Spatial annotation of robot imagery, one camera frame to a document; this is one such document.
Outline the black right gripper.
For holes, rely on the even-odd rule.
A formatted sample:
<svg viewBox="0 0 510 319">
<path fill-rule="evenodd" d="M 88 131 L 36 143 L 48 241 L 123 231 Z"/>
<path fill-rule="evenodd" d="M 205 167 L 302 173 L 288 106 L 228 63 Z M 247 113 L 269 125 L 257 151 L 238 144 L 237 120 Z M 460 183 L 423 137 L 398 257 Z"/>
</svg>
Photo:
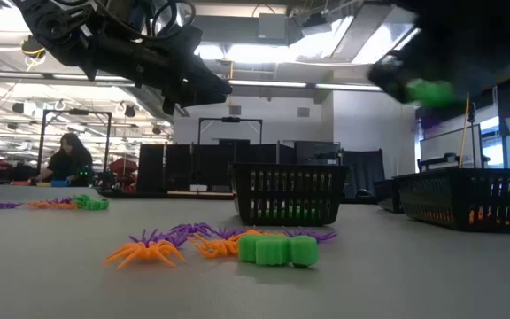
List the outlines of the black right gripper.
<svg viewBox="0 0 510 319">
<path fill-rule="evenodd" d="M 415 96 L 477 95 L 503 64 L 496 53 L 503 3 L 489 0 L 409 1 L 420 33 L 407 49 L 391 50 L 367 71 L 368 80 L 399 103 Z"/>
</svg>

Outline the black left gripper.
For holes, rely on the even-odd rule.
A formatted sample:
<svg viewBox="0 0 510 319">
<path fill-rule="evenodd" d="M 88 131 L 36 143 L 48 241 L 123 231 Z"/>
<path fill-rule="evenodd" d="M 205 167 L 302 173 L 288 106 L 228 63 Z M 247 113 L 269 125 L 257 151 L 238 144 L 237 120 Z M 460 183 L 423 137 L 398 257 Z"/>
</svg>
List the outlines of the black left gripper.
<svg viewBox="0 0 510 319">
<path fill-rule="evenodd" d="M 98 71 L 105 71 L 132 81 L 136 87 L 158 89 L 166 114 L 173 114 L 177 105 L 224 103 L 232 87 L 194 54 L 201 35 L 199 29 L 188 26 L 167 39 L 137 43 L 99 32 L 90 38 L 81 69 L 90 80 Z"/>
</svg>

